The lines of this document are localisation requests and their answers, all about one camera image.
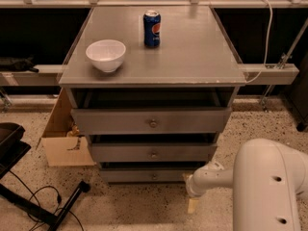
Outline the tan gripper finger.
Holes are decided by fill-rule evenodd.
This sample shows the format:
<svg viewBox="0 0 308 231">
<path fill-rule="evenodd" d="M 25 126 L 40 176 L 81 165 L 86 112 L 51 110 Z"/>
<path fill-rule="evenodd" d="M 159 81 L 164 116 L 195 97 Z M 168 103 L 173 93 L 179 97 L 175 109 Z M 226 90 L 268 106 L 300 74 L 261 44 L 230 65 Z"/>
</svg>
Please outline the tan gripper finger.
<svg viewBox="0 0 308 231">
<path fill-rule="evenodd" d="M 190 198 L 188 202 L 188 213 L 193 214 L 197 204 L 198 204 L 199 199 L 198 198 Z"/>
</svg>

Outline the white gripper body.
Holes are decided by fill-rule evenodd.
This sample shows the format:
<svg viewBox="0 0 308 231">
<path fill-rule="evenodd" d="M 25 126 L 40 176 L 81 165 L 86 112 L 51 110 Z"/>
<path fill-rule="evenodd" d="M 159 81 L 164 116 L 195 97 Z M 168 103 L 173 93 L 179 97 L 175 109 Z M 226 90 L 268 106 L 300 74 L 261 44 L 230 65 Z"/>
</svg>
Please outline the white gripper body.
<svg viewBox="0 0 308 231">
<path fill-rule="evenodd" d="M 193 175 L 187 175 L 185 178 L 186 191 L 191 198 L 199 198 L 206 192 L 206 187 L 198 184 L 194 179 Z"/>
</svg>

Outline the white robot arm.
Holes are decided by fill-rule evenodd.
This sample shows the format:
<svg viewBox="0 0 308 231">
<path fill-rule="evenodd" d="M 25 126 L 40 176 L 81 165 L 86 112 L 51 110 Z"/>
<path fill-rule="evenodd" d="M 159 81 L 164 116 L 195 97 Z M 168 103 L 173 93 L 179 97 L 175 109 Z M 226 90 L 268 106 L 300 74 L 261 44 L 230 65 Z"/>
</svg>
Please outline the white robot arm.
<svg viewBox="0 0 308 231">
<path fill-rule="evenodd" d="M 233 190 L 233 231 L 301 231 L 296 200 L 308 195 L 308 155 L 277 141 L 254 139 L 238 150 L 234 165 L 216 162 L 184 177 L 195 201 L 214 188 Z"/>
</svg>

